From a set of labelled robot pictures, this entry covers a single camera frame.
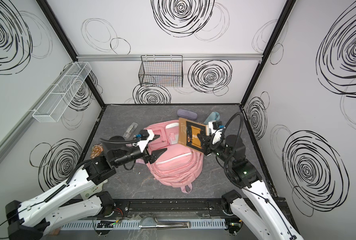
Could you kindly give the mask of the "pink student backpack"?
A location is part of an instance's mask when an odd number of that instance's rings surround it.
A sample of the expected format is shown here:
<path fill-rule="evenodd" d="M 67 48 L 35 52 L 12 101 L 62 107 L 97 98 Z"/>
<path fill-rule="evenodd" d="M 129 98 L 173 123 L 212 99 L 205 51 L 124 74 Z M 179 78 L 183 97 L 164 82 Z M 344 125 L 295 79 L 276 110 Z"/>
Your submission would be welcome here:
<path fill-rule="evenodd" d="M 152 130 L 160 136 L 148 144 L 148 152 L 166 151 L 153 163 L 146 163 L 143 159 L 137 159 L 136 163 L 146 165 L 154 179 L 161 184 L 180 188 L 183 193 L 189 194 L 193 189 L 192 183 L 202 172 L 203 154 L 178 143 L 178 120 L 153 124 L 146 130 Z"/>

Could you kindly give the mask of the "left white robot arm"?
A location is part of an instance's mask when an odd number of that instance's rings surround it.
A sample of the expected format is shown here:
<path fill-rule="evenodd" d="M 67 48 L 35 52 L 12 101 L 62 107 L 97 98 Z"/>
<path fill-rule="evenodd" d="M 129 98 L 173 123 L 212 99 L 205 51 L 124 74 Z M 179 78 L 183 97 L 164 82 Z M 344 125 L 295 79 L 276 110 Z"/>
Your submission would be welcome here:
<path fill-rule="evenodd" d="M 63 225 L 86 217 L 111 215 L 115 204 L 108 192 L 67 205 L 66 202 L 116 174 L 117 168 L 143 159 L 153 163 L 163 153 L 151 154 L 149 144 L 161 136 L 142 130 L 132 140 L 115 136 L 101 139 L 107 154 L 85 160 L 61 183 L 30 200 L 12 201 L 5 207 L 8 240 L 39 240 Z"/>

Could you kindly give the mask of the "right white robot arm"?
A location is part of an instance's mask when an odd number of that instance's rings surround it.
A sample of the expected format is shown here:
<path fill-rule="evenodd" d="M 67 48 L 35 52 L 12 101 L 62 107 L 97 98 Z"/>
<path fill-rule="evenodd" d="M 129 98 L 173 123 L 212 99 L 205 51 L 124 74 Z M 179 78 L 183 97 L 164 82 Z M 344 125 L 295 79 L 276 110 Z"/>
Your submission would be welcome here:
<path fill-rule="evenodd" d="M 251 208 L 237 191 L 230 191 L 222 196 L 223 209 L 228 215 L 238 217 L 259 240 L 301 240 L 302 236 L 246 158 L 246 146 L 241 138 L 243 124 L 243 114 L 235 113 L 225 125 L 220 121 L 208 122 L 208 132 L 197 135 L 204 153 L 216 157 L 227 179 L 253 204 Z"/>

